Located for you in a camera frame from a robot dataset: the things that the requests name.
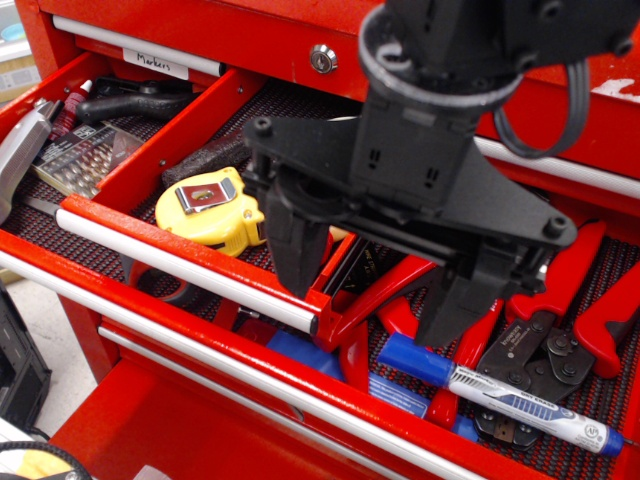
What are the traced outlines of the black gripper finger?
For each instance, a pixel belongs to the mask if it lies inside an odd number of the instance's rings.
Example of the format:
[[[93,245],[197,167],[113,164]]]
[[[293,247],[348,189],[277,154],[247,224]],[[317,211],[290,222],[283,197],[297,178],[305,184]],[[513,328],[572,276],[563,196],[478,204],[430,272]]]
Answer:
[[[275,189],[264,200],[267,243],[278,280],[294,296],[304,299],[319,274],[329,226],[295,213]]]
[[[505,286],[505,266],[483,259],[475,263],[448,262],[412,282],[412,289],[427,288],[414,343],[443,347],[477,323]]]

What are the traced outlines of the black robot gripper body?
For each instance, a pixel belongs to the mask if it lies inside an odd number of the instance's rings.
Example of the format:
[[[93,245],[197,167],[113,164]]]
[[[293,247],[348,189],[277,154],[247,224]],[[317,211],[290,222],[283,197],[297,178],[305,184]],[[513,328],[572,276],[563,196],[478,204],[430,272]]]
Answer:
[[[243,130],[253,154],[247,190],[271,190],[295,213],[444,266],[505,266],[501,295],[531,292],[541,267],[571,245],[574,223],[482,155],[481,116],[519,85],[472,95],[400,94],[373,86],[356,119],[257,117]]]

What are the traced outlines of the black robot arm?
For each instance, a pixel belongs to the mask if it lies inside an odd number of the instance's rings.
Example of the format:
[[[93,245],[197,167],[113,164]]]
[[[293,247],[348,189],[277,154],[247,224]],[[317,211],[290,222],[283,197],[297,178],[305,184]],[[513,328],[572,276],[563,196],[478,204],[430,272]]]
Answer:
[[[627,54],[635,1],[388,1],[358,38],[369,81],[348,120],[257,118],[245,185],[266,218],[280,283],[304,296],[330,226],[441,266],[416,341],[444,346],[497,299],[533,295],[573,222],[500,174],[474,136],[492,113],[504,145],[533,160],[572,146],[589,109],[590,56]],[[557,143],[520,140],[504,103],[534,68],[562,65],[569,112]]]

